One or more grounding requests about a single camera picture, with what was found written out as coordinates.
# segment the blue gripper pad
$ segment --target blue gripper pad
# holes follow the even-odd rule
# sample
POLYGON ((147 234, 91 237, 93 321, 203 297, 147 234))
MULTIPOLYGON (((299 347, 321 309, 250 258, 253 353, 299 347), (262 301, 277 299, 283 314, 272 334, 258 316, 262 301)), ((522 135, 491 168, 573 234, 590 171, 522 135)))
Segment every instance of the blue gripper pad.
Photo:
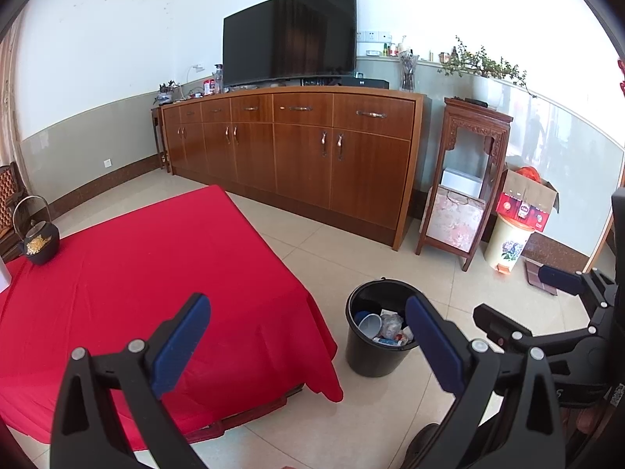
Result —
POLYGON ((210 319, 208 298, 198 296, 152 363, 151 387, 158 399, 176 386, 210 319))
POLYGON ((538 269, 538 279, 543 284, 552 286, 565 293, 577 296, 584 292, 584 282, 581 275, 568 273, 546 264, 538 269))
MULTIPOLYGON (((415 296, 408 298, 405 304, 405 317, 441 388, 461 396, 466 387, 463 361, 439 324, 415 296)), ((452 325, 442 318, 439 322, 452 325)))

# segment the television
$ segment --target television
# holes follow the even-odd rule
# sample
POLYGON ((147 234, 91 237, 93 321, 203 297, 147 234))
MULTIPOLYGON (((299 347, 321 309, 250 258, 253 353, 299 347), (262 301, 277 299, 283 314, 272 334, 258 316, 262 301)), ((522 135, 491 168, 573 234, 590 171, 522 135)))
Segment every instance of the television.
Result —
POLYGON ((224 19, 224 85, 355 69, 355 0, 269 0, 224 19))

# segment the black iron teapot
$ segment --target black iron teapot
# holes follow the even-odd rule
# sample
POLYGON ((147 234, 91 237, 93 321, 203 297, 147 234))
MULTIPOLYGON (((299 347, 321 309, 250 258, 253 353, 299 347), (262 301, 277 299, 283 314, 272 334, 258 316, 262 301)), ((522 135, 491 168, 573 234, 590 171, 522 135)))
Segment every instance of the black iron teapot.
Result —
POLYGON ((59 229, 52 223, 48 202, 40 195, 27 195, 18 202, 13 211, 13 229, 15 230, 15 234, 21 239, 21 242, 18 244, 20 250, 26 256, 26 259, 33 264, 46 264, 59 250, 59 242, 61 241, 59 229), (25 200, 33 198, 41 199, 46 204, 49 222, 47 220, 37 222, 28 230, 24 238, 22 238, 20 230, 15 223, 15 213, 18 212, 20 204, 25 200))

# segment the screw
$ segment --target screw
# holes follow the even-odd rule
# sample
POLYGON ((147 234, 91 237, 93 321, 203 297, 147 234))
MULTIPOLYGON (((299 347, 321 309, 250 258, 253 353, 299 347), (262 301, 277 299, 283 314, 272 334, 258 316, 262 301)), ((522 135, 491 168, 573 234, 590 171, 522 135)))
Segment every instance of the screw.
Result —
POLYGON ((145 349, 145 347, 146 343, 140 338, 137 338, 128 344, 128 350, 131 353, 140 353, 143 349, 145 349))
POLYGON ((77 347, 72 351, 72 360, 82 360, 86 354, 87 351, 84 347, 77 347))
POLYGON ((488 344, 479 338, 476 338, 471 342, 471 347, 473 347, 473 350, 478 353, 485 353, 488 351, 488 344))
POLYGON ((529 350, 529 355, 535 360, 541 360, 545 357, 545 353, 543 353, 543 350, 540 349, 540 347, 532 347, 529 350))

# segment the speaker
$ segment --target speaker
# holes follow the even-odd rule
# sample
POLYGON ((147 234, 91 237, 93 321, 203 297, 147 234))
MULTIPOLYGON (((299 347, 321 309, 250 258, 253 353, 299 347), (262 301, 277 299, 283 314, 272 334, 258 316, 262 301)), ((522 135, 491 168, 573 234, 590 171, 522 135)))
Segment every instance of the speaker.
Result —
POLYGON ((337 84, 340 86, 361 86, 363 88, 381 88, 384 90, 389 89, 389 83, 384 79, 367 79, 365 77, 354 77, 352 75, 344 75, 340 77, 337 84))

